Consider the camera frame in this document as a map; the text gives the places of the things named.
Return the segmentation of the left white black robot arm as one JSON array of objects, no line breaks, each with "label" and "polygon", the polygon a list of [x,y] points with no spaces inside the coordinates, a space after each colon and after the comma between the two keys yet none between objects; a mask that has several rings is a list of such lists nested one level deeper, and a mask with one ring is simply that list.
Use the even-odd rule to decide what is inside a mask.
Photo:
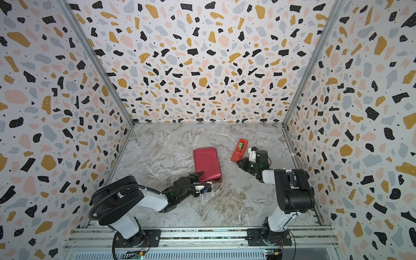
[{"label": "left white black robot arm", "polygon": [[212,182],[200,182],[202,172],[180,177],[163,191],[139,184],[128,175],[93,193],[88,217],[101,226],[109,226],[122,238],[141,238],[144,232],[138,220],[130,214],[135,206],[167,213],[174,210],[189,196],[199,197],[212,191]]}]

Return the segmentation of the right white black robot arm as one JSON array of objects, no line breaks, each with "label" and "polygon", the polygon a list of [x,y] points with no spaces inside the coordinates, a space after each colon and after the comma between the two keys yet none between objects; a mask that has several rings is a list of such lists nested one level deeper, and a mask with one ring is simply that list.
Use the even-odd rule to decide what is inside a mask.
[{"label": "right white black robot arm", "polygon": [[249,153],[249,157],[236,163],[260,183],[274,185],[278,207],[265,219],[264,226],[269,232],[283,232],[296,217],[315,207],[306,172],[303,169],[272,169],[267,151],[253,147]]}]

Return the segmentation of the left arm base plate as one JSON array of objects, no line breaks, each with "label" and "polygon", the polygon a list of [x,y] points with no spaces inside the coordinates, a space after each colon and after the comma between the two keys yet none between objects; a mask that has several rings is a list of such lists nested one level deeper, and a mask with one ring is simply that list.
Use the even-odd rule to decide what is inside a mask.
[{"label": "left arm base plate", "polygon": [[119,232],[113,238],[114,248],[157,248],[160,242],[160,229],[145,229],[139,231],[131,238],[125,239]]}]

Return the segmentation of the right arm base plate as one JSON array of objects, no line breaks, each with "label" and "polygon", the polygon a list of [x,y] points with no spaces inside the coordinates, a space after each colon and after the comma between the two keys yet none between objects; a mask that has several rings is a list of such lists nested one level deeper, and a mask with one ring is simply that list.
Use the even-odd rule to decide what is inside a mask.
[{"label": "right arm base plate", "polygon": [[272,232],[267,227],[247,229],[245,238],[250,247],[281,247],[291,246],[292,241],[288,231]]}]

